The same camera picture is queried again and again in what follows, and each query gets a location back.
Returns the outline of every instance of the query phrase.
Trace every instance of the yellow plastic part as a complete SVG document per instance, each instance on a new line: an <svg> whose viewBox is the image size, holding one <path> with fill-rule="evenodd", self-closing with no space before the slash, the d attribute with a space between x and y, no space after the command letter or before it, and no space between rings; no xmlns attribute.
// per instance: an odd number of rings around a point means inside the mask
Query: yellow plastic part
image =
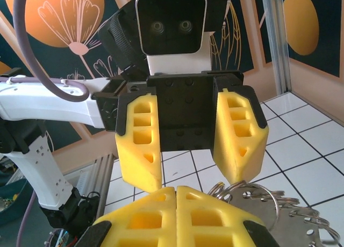
<svg viewBox="0 0 344 247"><path fill-rule="evenodd" d="M101 247L176 247L176 196L166 187L100 217L112 226Z"/></svg>
<svg viewBox="0 0 344 247"><path fill-rule="evenodd" d="M149 193L161 188L156 95L140 96L128 104L126 133L116 134L116 145L124 181Z"/></svg>
<svg viewBox="0 0 344 247"><path fill-rule="evenodd" d="M99 218L112 226L101 247L255 247L243 222L263 222L187 186L166 187Z"/></svg>
<svg viewBox="0 0 344 247"><path fill-rule="evenodd" d="M187 186L177 188L178 247L255 247L243 222L263 222Z"/></svg>
<svg viewBox="0 0 344 247"><path fill-rule="evenodd" d="M268 133L258 126L247 98L227 89L218 94L213 158L230 184L260 173Z"/></svg>

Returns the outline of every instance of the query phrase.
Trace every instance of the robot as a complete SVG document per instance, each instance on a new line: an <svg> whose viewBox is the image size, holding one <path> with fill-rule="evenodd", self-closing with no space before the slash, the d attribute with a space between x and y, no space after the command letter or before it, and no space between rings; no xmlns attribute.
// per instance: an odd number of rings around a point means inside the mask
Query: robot
<svg viewBox="0 0 344 247"><path fill-rule="evenodd" d="M130 1L99 31L121 75L72 81L42 72L26 0L15 0L18 43L36 77L14 69L0 78L0 152L30 182L50 225L80 239L76 246L279 246L243 210L189 187L161 188L162 151L210 149L231 184L260 172L269 129L254 90L237 70L211 70L210 34L222 29L229 1ZM95 221L99 196L82 197L64 179L45 119L115 132L123 179L150 195Z"/></svg>

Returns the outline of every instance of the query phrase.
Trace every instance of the printed wall mural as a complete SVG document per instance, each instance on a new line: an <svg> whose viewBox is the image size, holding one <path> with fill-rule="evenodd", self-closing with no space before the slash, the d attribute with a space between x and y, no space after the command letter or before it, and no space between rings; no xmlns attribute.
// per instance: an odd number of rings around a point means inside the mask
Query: printed wall mural
<svg viewBox="0 0 344 247"><path fill-rule="evenodd" d="M289 56L339 77L341 0L284 0Z"/></svg>
<svg viewBox="0 0 344 247"><path fill-rule="evenodd" d="M26 27L35 56L44 71L55 78L94 79L120 73L116 62L101 46L97 31L118 10L116 0L27 0ZM0 25L13 31L13 0L0 0ZM30 75L0 34L0 72L21 67ZM212 36L213 69L254 68L240 0L232 0L226 27ZM84 140L80 126L46 121L54 151ZM81 126L89 137L103 130Z"/></svg>
<svg viewBox="0 0 344 247"><path fill-rule="evenodd" d="M260 35L262 38L262 46L263 46L263 51L264 51L265 63L271 63L271 51L270 51L270 43L269 43L269 36L268 36L268 27L267 27L267 22L265 19L266 12L264 9L263 0L255 0L255 3L256 3Z"/></svg>

